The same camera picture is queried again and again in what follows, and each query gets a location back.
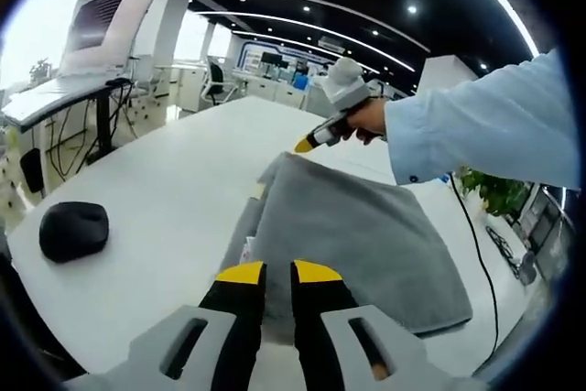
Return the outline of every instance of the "black computer mouse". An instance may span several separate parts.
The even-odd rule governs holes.
[[[108,233],[108,215],[103,206],[64,201],[45,212],[38,230],[38,243],[46,258],[66,263],[100,252],[108,241]]]

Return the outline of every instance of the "white table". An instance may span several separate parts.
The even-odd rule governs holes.
[[[81,366],[92,373],[107,371],[126,358],[128,344],[138,334],[180,305],[200,302],[256,178],[321,120],[257,98],[224,104],[116,150],[61,185],[27,216],[9,237],[16,270],[40,316]],[[351,140],[307,157],[394,183],[382,141],[363,147]],[[429,359],[453,375],[469,375],[493,345],[488,283],[451,190],[439,180],[409,188],[449,247],[474,313],[462,330],[426,339]],[[111,232],[100,254],[62,266],[43,257],[38,225],[58,201],[105,207]],[[495,228],[516,254],[523,253],[504,222],[497,221]],[[531,292],[514,279],[482,226],[477,234],[496,288],[503,339]],[[267,344],[258,359],[250,389],[276,389],[267,382],[279,389],[284,383],[302,389],[293,348]]]

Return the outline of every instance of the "laptop screen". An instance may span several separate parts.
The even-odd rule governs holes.
[[[72,21],[60,75],[125,67],[153,0],[89,0]]]

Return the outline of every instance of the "gray towel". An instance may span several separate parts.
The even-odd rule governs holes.
[[[472,307],[446,245],[415,196],[284,154],[260,177],[221,269],[237,265],[245,237],[267,263],[264,334],[293,342],[289,264],[339,272],[360,305],[374,304],[414,333],[464,323]]]

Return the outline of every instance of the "green plant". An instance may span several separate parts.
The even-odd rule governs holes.
[[[525,184],[518,180],[502,179],[468,169],[461,175],[464,194],[478,189],[483,207],[494,216],[506,215],[518,207],[526,193]]]
[[[47,59],[39,60],[33,67],[30,68],[30,82],[39,84],[49,79],[51,72],[51,64],[47,63]]]

